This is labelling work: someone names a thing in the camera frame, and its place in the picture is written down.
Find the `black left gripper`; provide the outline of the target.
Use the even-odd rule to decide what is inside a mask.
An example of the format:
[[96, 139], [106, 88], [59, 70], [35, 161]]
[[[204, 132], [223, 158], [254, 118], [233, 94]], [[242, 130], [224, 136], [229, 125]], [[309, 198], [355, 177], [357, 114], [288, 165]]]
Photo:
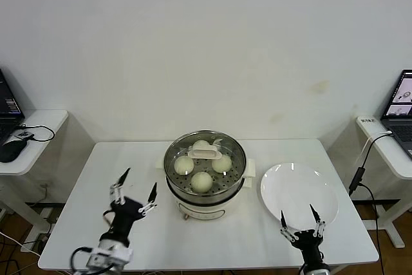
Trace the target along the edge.
[[124, 182], [130, 171], [130, 167], [120, 176], [120, 178], [110, 186], [109, 198], [111, 213], [115, 214], [115, 217], [110, 225], [107, 232], [100, 236], [100, 241], [102, 240], [113, 240], [120, 242], [123, 246], [129, 246], [129, 233], [133, 226], [133, 223], [137, 220], [141, 220], [149, 211], [157, 207], [155, 200], [157, 197], [157, 183], [149, 194], [149, 198], [145, 205], [140, 202], [134, 201], [128, 197], [125, 197], [122, 191]]

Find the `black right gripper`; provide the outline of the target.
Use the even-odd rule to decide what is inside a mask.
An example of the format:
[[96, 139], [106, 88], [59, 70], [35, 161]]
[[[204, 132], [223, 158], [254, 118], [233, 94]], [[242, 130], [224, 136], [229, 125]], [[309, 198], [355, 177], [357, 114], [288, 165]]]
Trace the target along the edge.
[[319, 250], [320, 244], [323, 242], [323, 232], [326, 222], [321, 219], [319, 213], [310, 204], [310, 209], [315, 219], [315, 229], [297, 231], [292, 233], [286, 224], [286, 219], [283, 211], [281, 211], [281, 234], [289, 241], [292, 246], [301, 251], [304, 269], [324, 269], [323, 255]]

